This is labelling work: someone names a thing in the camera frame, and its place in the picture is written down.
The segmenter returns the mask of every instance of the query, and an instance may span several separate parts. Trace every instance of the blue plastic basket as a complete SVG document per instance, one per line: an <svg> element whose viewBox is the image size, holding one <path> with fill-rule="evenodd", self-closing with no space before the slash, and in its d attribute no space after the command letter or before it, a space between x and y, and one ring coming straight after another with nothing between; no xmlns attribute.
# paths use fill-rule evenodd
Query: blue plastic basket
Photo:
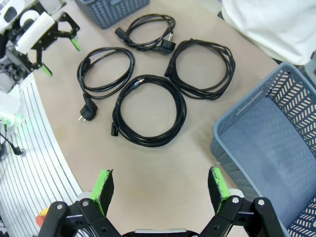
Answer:
<svg viewBox="0 0 316 237"><path fill-rule="evenodd" d="M75 0L82 12L101 29L106 29L148 5L150 0Z"/></svg>
<svg viewBox="0 0 316 237"><path fill-rule="evenodd" d="M316 236L316 90L307 79L280 64L213 132L211 152L245 197L269 198L287 236Z"/></svg>

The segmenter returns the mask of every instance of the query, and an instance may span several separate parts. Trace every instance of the table surface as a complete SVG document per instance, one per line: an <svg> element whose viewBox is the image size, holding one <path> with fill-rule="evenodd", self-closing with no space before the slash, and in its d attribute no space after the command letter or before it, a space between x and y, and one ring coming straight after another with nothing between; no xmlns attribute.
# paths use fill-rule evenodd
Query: table surface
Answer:
<svg viewBox="0 0 316 237"><path fill-rule="evenodd" d="M67 39L59 39L43 54L53 71L49 78L35 72L36 83L59 146L84 191L92 190L101 169L114 169L115 191L108 218L121 234L134 229L186 228L200 232L214 215L207 188L210 166L216 163L210 152L213 125L234 103L249 92L277 65L256 45L226 22L192 0L153 0L147 7L98 29L72 2L64 10L80 25L81 52ZM216 42L229 47L236 61L234 78L222 97L201 101L185 97L188 115L180 133L160 148L145 148L111 133L112 111L118 93L96 101L97 117L78 121L84 105L76 73L80 61L99 47L126 47L114 34L117 27L127 29L137 17L149 13L175 18L174 41L190 38ZM135 42L147 42L165 29L164 22L147 24L132 33ZM163 76L171 54L138 52L133 76ZM101 62L89 74L87 84L107 84L120 77L129 65L117 54ZM180 78L200 88L217 83L225 73L221 58L199 46L184 51L177 60ZM122 105L126 122L145 136L160 134L172 126L175 104L163 88L146 84L127 96ZM235 187L223 171L229 187ZM233 228L230 236L246 236Z"/></svg>

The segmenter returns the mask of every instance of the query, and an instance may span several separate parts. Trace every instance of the black coiled power cord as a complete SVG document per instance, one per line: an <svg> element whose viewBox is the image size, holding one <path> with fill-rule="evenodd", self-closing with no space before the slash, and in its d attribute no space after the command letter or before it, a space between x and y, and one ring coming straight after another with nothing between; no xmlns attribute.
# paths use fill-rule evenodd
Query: black coiled power cord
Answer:
<svg viewBox="0 0 316 237"><path fill-rule="evenodd" d="M179 54L185 50L186 48L190 47L191 45L198 44L204 47L208 47L214 51L216 51L223 59L225 66L226 66L226 73L223 79L214 86L205 89L198 89L192 85L189 85L182 81L176 69L176 60ZM222 46L217 43L207 42L197 39L190 39L181 42L177 49L174 51L168 68L164 74L165 77L169 77L171 81L173 81L180 89L183 94L186 96L193 98L193 99L205 99L205 100L216 100L218 99L227 89L229 84L232 81L234 71L235 71L235 60L233 58L232 52L226 46Z"/></svg>
<svg viewBox="0 0 316 237"><path fill-rule="evenodd" d="M153 83L167 89L172 95L176 104L177 116L174 125L163 134L154 137L144 137L133 131L124 121L120 108L124 98L136 87L145 83ZM120 133L128 141L145 147L160 147L170 142L180 131L187 116L187 105L177 86L170 80L154 76L141 75L131 80L120 92L116 105L114 107L112 117L112 136L118 136Z"/></svg>
<svg viewBox="0 0 316 237"><path fill-rule="evenodd" d="M162 36L159 38L147 42L147 43L135 43L133 42L129 35L135 30L137 27L140 27L146 23L155 22L155 21L165 21L168 24L167 29L164 31ZM133 21L128 29L124 31L122 28L117 28L115 30L115 34L124 41L124 43L132 48L135 48L139 51L156 51L164 54L168 54L174 50L175 43L172 42L173 38L173 28L176 25L176 21L173 17L168 15L160 15L160 14L149 14L142 17L137 18Z"/></svg>
<svg viewBox="0 0 316 237"><path fill-rule="evenodd" d="M99 53L104 53L110 51L107 54L102 55L101 57L99 57L98 59L96 59L94 62L91 63L91 57L99 54ZM90 71L90 69L96 65L98 62L100 62L102 59L116 54L116 53L123 53L125 54L129 60L130 60L130 64L129 67L127 69L127 71L123 74L123 76L121 76L119 79L115 80L114 82L104 85L104 86L99 86L99 87L89 87L84 83L84 80L88 74L88 72ZM110 97L111 95L115 94L116 92L118 92L124 85L126 85L126 83L128 82L128 80L130 79L130 77L132 76L133 70L134 70L134 66L135 66L135 58L134 55L131 53L131 51L125 49L125 48L113 48L113 47L106 47L106 48L98 48L92 52L90 52L83 60L82 62L79 64L78 70L77 70L77 78L78 78L78 82L79 85L83 91L83 98L84 98L84 102L85 105L84 107L80 110L80 115L81 117L79 118L79 120L81 118L83 118L84 120L88 120L91 121L97 113L98 107L96 106L96 104L91 100L91 99L96 99L96 100L102 100L105 98ZM113 91L111 91L110 93L106 94L106 95L102 95L102 96L96 96L96 95L92 95L89 93L90 92L104 92L104 91L108 91L111 90L113 88Z"/></svg>

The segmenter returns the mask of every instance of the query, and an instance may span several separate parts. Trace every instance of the ribbed metal panel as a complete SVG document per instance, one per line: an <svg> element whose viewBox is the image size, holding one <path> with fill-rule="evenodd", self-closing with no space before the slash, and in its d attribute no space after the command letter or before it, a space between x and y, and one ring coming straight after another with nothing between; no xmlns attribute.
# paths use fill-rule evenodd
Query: ribbed metal panel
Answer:
<svg viewBox="0 0 316 237"><path fill-rule="evenodd" d="M7 143L0 162L0 215L11 237L38 233L39 211L57 200L72 204L82 192L49 125L33 74L20 89L28 119L8 139L26 152L16 156Z"/></svg>

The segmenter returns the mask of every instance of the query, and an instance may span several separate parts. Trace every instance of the white fabric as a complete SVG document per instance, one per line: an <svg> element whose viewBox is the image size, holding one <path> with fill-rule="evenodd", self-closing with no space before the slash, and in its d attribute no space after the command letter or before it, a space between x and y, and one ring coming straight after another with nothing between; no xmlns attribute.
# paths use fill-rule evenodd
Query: white fabric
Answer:
<svg viewBox="0 0 316 237"><path fill-rule="evenodd" d="M306 64L316 50L316 0L222 0L225 21L271 57Z"/></svg>

